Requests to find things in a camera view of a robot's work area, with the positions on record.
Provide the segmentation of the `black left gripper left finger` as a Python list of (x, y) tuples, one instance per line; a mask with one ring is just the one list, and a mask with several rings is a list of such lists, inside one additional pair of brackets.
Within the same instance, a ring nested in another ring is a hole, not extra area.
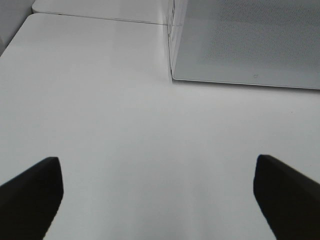
[(58, 157), (47, 157), (0, 186), (0, 238), (42, 240), (64, 195)]

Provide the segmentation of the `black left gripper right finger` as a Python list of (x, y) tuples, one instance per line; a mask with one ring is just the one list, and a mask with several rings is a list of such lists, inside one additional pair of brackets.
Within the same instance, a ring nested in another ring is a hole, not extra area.
[(253, 194), (278, 240), (320, 238), (320, 185), (279, 159), (261, 154)]

